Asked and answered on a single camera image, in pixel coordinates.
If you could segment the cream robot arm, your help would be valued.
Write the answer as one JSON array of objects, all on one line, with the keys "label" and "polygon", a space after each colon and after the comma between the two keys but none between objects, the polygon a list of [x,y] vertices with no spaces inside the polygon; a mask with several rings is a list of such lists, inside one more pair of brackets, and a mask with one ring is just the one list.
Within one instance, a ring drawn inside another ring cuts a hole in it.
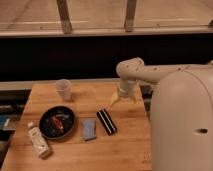
[{"label": "cream robot arm", "polygon": [[137,81],[154,86],[150,104],[152,171],[213,171],[213,61],[117,64],[120,83],[111,102],[134,99]]}]

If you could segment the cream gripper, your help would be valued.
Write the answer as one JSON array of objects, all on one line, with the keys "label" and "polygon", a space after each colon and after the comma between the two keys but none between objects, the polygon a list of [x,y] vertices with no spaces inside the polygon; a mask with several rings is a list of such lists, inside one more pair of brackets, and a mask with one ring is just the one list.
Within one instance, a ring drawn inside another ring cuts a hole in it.
[{"label": "cream gripper", "polygon": [[112,107],[115,103],[119,101],[119,96],[122,98],[132,98],[133,102],[137,103],[137,99],[134,96],[135,84],[135,81],[121,79],[120,84],[118,86],[118,93],[113,93],[110,100],[110,106]]}]

